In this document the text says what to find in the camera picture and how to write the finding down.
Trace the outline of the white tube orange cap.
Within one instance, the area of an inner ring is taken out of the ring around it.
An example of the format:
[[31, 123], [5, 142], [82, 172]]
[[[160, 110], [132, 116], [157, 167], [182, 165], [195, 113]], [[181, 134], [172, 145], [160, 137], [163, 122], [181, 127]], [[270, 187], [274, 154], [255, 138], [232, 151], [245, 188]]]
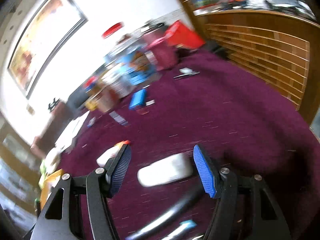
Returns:
[[104, 167], [107, 161], [111, 158], [114, 158], [123, 145], [129, 145], [130, 141], [125, 140], [115, 144], [113, 147], [107, 149], [100, 157], [97, 158], [97, 164], [99, 167]]

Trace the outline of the black marker blue cap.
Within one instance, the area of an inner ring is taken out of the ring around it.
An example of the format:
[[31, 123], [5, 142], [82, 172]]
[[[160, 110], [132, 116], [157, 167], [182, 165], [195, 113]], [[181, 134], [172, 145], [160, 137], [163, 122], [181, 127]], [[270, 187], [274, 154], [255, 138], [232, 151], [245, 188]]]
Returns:
[[125, 239], [136, 240], [146, 239], [151, 235], [159, 232], [159, 230], [165, 228], [169, 223], [177, 219], [180, 214], [187, 211], [190, 207], [202, 198], [204, 195], [204, 189], [202, 185], [196, 184], [190, 188], [190, 190], [183, 195], [174, 205], [165, 210], [159, 217], [151, 221], [149, 224], [139, 229], [138, 231], [130, 234]]

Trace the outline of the white plastic bottle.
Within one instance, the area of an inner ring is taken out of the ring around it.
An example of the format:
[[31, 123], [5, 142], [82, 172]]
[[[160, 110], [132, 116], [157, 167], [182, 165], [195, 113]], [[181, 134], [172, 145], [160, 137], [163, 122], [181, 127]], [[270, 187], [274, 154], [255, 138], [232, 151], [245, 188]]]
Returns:
[[178, 153], [141, 168], [137, 172], [137, 179], [143, 187], [153, 187], [170, 184], [192, 174], [190, 159], [184, 153]]

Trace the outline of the yellow gold tray box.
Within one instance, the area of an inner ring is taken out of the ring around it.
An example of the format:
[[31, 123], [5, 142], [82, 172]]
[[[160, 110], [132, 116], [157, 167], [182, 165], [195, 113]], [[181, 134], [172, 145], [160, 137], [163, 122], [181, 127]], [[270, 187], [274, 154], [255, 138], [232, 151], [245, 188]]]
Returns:
[[61, 177], [64, 173], [65, 172], [63, 169], [59, 169], [59, 170], [55, 171], [54, 173], [52, 173], [51, 175], [49, 175], [44, 180], [43, 189], [42, 189], [41, 195], [40, 195], [41, 210], [44, 208], [45, 203], [48, 200], [53, 188], [56, 187], [57, 183], [59, 182], [59, 180], [61, 179]]

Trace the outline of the white papers stack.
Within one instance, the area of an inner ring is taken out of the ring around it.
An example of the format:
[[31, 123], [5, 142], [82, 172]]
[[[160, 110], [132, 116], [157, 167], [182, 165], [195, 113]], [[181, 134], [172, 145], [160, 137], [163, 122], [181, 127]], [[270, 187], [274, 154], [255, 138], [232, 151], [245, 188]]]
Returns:
[[58, 137], [55, 143], [55, 149], [58, 153], [63, 152], [72, 144], [72, 140], [76, 137], [79, 133], [80, 129], [82, 128], [85, 120], [87, 119], [90, 111], [87, 111], [80, 117], [77, 117], [75, 120], [72, 120], [67, 127], [63, 130], [61, 135]]

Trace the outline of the silver pen on cloth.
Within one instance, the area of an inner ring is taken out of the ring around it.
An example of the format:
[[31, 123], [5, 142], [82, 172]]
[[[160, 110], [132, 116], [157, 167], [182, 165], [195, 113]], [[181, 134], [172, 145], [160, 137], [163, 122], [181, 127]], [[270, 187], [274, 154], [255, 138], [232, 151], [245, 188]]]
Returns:
[[121, 126], [127, 126], [128, 122], [120, 116], [116, 111], [112, 111], [109, 116], [114, 119], [117, 123], [119, 123]]

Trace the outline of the clear jar orange contents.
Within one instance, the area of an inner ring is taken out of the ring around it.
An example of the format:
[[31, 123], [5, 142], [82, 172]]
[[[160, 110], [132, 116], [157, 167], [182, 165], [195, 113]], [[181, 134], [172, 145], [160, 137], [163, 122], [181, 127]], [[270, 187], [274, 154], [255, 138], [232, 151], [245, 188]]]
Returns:
[[102, 113], [112, 110], [119, 101], [116, 91], [109, 85], [105, 85], [95, 96], [93, 96], [97, 108]]

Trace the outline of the purple velvet table cloth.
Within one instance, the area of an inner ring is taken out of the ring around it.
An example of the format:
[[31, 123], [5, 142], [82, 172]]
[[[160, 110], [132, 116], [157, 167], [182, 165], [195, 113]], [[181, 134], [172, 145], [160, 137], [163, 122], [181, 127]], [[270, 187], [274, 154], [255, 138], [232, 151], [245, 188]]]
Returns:
[[[156, 219], [200, 180], [197, 175], [168, 185], [143, 187], [140, 168], [172, 154], [191, 157], [200, 144], [212, 158], [243, 176], [259, 174], [278, 202], [294, 239], [319, 238], [319, 142], [293, 104], [254, 75], [205, 50], [180, 52], [178, 67], [148, 89], [153, 104], [144, 114], [123, 100], [116, 112], [92, 112], [76, 146], [60, 168], [72, 176], [92, 172], [96, 159], [122, 140], [132, 159], [118, 194], [108, 202], [120, 238]], [[198, 75], [175, 80], [179, 69]]]

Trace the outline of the blue battery pack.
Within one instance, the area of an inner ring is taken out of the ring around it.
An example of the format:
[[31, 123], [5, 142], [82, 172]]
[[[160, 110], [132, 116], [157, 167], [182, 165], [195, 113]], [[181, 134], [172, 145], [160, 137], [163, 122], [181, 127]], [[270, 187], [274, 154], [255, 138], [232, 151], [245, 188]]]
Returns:
[[146, 89], [141, 89], [135, 92], [131, 98], [129, 109], [136, 109], [137, 107], [143, 107], [146, 103]]

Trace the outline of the white plastic jar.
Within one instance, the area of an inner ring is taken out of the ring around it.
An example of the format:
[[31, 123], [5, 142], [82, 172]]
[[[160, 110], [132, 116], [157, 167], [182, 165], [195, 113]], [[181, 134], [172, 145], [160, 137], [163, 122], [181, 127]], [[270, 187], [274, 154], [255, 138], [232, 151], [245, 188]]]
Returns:
[[120, 99], [131, 94], [135, 88], [125, 74], [114, 69], [109, 70], [102, 77], [102, 80], [116, 92]]

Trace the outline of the nail clipper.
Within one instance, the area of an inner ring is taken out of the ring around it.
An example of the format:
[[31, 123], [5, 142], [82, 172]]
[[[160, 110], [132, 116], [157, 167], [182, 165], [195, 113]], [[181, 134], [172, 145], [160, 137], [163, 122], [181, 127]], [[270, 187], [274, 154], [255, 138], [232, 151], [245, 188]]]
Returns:
[[194, 75], [200, 74], [200, 72], [195, 71], [195, 70], [190, 69], [190, 68], [187, 68], [187, 67], [179, 69], [179, 72], [180, 72], [180, 74], [174, 76], [175, 80], [184, 79], [184, 78], [187, 78], [187, 77], [190, 77], [190, 76], [194, 76]]

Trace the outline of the blue cartoon label jar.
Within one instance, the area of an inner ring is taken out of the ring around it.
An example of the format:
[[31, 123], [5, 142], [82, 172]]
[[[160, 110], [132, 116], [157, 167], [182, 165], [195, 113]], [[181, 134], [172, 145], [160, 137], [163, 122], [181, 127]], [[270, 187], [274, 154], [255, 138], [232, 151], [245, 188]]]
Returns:
[[156, 73], [156, 67], [150, 62], [145, 49], [141, 46], [125, 50], [118, 56], [116, 63], [120, 64], [120, 74], [124, 75], [133, 86], [145, 82]]

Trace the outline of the pink knit sleeve flask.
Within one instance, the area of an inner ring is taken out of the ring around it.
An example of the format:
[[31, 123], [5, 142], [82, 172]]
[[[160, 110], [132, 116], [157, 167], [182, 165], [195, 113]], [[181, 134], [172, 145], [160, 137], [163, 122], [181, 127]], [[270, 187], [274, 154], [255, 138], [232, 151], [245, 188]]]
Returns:
[[147, 43], [147, 50], [152, 52], [156, 60], [158, 71], [171, 69], [177, 64], [175, 50], [168, 44], [165, 32], [161, 29], [150, 30], [144, 33], [142, 38]]

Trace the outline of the red lid tall jar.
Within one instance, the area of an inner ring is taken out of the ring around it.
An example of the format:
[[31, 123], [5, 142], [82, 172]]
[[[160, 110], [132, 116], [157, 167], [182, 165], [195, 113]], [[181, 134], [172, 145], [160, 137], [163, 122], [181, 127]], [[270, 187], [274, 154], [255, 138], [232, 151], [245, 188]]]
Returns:
[[102, 34], [102, 38], [106, 39], [112, 34], [114, 34], [116, 31], [120, 30], [123, 27], [123, 23], [119, 22], [108, 28], [105, 32]]

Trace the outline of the framed horse painting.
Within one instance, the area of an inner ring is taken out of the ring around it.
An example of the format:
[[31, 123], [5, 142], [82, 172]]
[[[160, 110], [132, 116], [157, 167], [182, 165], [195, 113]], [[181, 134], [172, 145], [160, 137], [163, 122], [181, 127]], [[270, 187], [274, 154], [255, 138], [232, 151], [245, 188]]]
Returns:
[[87, 22], [73, 0], [44, 0], [23, 29], [8, 71], [26, 98], [62, 46]]

